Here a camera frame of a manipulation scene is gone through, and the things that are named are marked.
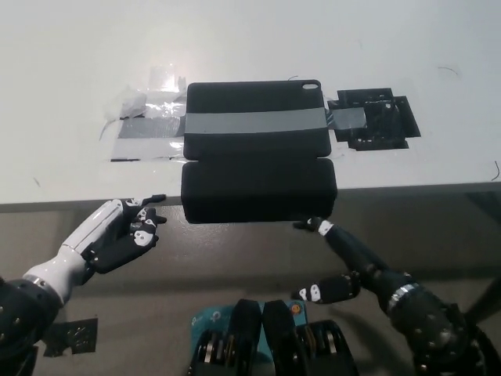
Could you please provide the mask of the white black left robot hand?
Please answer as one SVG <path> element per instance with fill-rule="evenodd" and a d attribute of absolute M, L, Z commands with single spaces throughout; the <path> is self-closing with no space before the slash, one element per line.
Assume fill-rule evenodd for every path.
<path fill-rule="evenodd" d="M 118 269 L 157 245 L 157 228 L 167 219 L 153 205 L 165 200 L 164 194 L 156 194 L 106 201 L 63 241 L 56 256 L 31 267 L 23 279 L 55 294 L 65 305 L 73 289 L 95 273 Z"/>

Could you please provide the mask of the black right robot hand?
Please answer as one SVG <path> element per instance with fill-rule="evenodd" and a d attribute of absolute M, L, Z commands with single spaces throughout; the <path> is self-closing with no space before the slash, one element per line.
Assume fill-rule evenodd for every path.
<path fill-rule="evenodd" d="M 362 289 L 376 295 L 380 308 L 389 313 L 399 301 L 417 291 L 418 283 L 406 273 L 391 269 L 359 239 L 332 222 L 311 217 L 294 228 L 319 234 L 348 271 L 327 277 L 294 291 L 291 298 L 315 304 L 333 304 L 358 296 Z"/>

